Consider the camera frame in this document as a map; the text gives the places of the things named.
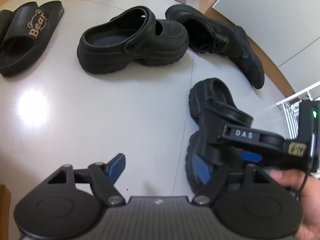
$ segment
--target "cable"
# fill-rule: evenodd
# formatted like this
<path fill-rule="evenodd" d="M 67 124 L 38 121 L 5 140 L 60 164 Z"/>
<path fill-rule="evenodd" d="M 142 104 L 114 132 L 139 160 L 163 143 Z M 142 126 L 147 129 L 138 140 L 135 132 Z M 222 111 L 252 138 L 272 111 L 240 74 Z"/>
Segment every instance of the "cable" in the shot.
<path fill-rule="evenodd" d="M 308 179 L 308 177 L 310 175 L 310 171 L 311 171 L 312 163 L 313 163 L 313 156 L 314 156 L 314 152 L 315 152 L 315 145 L 316 145 L 316 136 L 313 133 L 312 136 L 311 136 L 311 146 L 310 146 L 310 156 L 309 156 L 308 168 L 307 168 L 306 174 L 304 176 L 304 179 L 302 181 L 302 184 L 301 184 L 299 190 L 294 195 L 294 197 L 297 198 L 297 199 L 300 198 L 301 192 L 302 192 L 305 184 L 307 183 L 307 179 Z"/>
<path fill-rule="evenodd" d="M 301 192 L 305 186 L 305 184 L 307 183 L 307 179 L 310 175 L 310 171 L 311 171 L 311 165 L 312 165 L 312 159 L 309 160 L 309 167 L 308 170 L 306 171 L 306 175 L 304 176 L 303 182 L 301 184 L 301 187 L 299 188 L 299 190 L 297 191 L 297 193 L 294 195 L 295 198 L 300 198 Z"/>

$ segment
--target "round black disc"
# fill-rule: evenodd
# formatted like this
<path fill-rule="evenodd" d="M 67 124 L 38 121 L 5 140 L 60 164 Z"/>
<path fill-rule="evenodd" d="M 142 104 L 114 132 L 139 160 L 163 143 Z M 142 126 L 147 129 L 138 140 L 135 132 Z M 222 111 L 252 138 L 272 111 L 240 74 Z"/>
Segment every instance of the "round black disc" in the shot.
<path fill-rule="evenodd" d="M 33 239 L 69 239 L 88 231 L 100 215 L 92 195 L 60 184 L 35 189 L 15 208 L 19 229 Z"/>
<path fill-rule="evenodd" d="M 277 192 L 231 192 L 216 202 L 215 210 L 227 228 L 254 239 L 294 234 L 303 218 L 299 202 Z"/>

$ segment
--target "white shelf rack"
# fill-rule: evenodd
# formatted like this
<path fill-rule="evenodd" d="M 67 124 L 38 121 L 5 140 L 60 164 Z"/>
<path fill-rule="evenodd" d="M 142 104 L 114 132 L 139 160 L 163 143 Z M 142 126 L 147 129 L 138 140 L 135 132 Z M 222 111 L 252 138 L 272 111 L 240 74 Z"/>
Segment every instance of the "white shelf rack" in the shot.
<path fill-rule="evenodd" d="M 294 111 L 291 108 L 291 105 L 289 102 L 294 99 L 297 99 L 297 98 L 300 99 L 299 97 L 302 95 L 308 96 L 309 99 L 312 101 L 313 98 L 310 94 L 310 90 L 312 90 L 313 88 L 316 88 L 318 86 L 320 86 L 320 81 L 318 81 L 317 83 L 314 83 L 313 85 L 299 91 L 298 93 L 295 93 L 292 96 L 289 96 L 279 102 L 276 102 L 276 106 L 278 106 L 279 108 L 281 108 L 284 111 L 284 116 L 285 116 L 285 119 L 287 122 L 290 139 L 295 139 L 298 136 L 298 119 L 297 119 L 297 117 L 299 116 L 299 109 L 297 111 Z"/>

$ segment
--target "white floor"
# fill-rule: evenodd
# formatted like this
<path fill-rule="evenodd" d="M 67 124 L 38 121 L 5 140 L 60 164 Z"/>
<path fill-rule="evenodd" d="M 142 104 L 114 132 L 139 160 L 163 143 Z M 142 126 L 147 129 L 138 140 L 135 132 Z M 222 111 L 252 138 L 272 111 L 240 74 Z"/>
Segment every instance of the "white floor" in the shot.
<path fill-rule="evenodd" d="M 27 1 L 8 0 L 15 10 Z M 188 112 L 188 93 L 198 81 L 217 77 L 253 127 L 285 135 L 274 103 L 283 95 L 266 77 L 254 90 L 237 67 L 218 55 L 190 49 L 174 65 L 144 67 L 132 62 L 109 75 L 90 75 L 76 57 L 81 34 L 135 5 L 158 18 L 174 0 L 61 0 L 65 14 L 40 59 L 12 78 L 0 77 L 0 184 L 12 193 L 10 240 L 18 239 L 12 212 L 27 192 L 64 163 L 85 168 L 126 154 L 116 183 L 130 195 L 192 196 L 184 171 L 188 140 L 197 126 Z M 197 0 L 188 0 L 197 7 Z"/>

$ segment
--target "shoelace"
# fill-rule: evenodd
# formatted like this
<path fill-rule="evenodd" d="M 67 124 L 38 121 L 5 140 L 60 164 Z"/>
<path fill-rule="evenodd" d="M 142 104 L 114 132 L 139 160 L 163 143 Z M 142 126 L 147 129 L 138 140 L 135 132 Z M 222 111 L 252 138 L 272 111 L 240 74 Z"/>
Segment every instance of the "shoelace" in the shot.
<path fill-rule="evenodd" d="M 200 49 L 203 49 L 204 51 L 202 51 L 201 53 L 206 53 L 206 52 L 210 52 L 210 53 L 213 53 L 213 52 L 220 52 L 224 47 L 225 45 L 228 43 L 228 39 L 224 39 L 224 38 L 220 38 L 220 37 L 214 37 L 212 42 L 209 43 L 209 45 L 207 46 L 206 44 L 205 45 L 202 45 L 200 46 Z"/>

